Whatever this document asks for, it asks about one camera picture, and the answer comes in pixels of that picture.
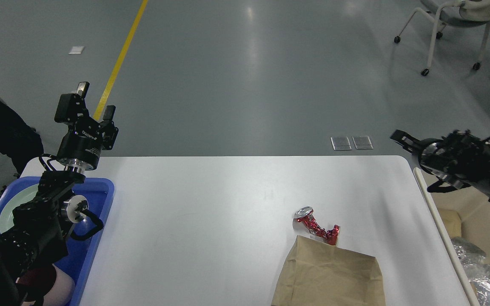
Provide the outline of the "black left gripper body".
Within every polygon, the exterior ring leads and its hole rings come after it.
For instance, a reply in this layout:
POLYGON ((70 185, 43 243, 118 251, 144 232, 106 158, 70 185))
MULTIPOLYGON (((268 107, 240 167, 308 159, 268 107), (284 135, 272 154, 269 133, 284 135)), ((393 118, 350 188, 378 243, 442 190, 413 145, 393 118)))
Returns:
POLYGON ((97 122, 93 119, 77 119, 74 122, 57 119, 56 123, 68 127, 56 154, 56 160, 65 166, 78 162, 85 171, 97 169, 101 151, 105 149, 104 133, 108 122, 97 122))

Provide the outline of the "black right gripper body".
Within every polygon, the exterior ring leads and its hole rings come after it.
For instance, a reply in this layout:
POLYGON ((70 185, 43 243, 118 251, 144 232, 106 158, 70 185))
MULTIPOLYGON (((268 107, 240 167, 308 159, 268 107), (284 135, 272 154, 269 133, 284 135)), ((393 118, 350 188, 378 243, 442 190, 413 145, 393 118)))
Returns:
POLYGON ((427 138, 420 145, 417 157, 420 168, 431 175, 445 175, 445 139, 427 138))

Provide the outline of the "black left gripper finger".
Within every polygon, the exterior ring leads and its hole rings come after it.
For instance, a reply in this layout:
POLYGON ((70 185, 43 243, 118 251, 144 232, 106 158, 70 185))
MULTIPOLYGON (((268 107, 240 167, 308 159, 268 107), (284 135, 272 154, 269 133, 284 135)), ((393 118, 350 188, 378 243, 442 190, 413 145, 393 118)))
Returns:
POLYGON ((75 126, 78 123, 85 123, 89 120, 89 111, 85 104, 89 86, 89 82, 79 82, 76 93, 60 95, 56 114, 54 115, 56 123, 75 126))
POLYGON ((102 149, 111 150, 117 139, 119 129, 114 124, 114 114, 116 107, 113 105, 106 106, 101 121, 100 133, 102 134, 102 149))

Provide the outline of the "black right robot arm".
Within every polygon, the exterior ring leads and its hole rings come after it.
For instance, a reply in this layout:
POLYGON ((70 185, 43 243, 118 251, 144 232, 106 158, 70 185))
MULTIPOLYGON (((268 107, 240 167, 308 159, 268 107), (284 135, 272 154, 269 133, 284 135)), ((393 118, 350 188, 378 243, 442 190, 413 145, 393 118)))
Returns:
POLYGON ((429 193, 450 193, 473 187, 490 202, 490 137, 473 136, 469 130, 454 130, 443 138, 412 137, 395 130, 390 138, 411 153, 417 165, 438 180, 429 193))

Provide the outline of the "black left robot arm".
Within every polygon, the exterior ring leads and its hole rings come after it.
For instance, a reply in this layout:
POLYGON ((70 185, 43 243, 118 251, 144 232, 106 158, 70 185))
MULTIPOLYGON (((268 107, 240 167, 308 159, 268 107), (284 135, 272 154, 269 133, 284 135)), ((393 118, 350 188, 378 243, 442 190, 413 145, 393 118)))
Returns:
POLYGON ((56 155, 47 155, 47 161, 40 157, 45 171, 35 197, 13 209, 12 227, 0 233, 0 306, 20 306, 27 298, 43 305, 41 292, 19 278, 67 256, 69 238, 86 241, 104 228, 87 198, 72 189, 85 182, 85 172, 97 169, 102 151, 113 149, 119 132, 115 106, 106 107, 101 121, 89 115, 89 86, 80 82, 76 93, 61 95, 54 120, 68 126, 67 134, 56 155))

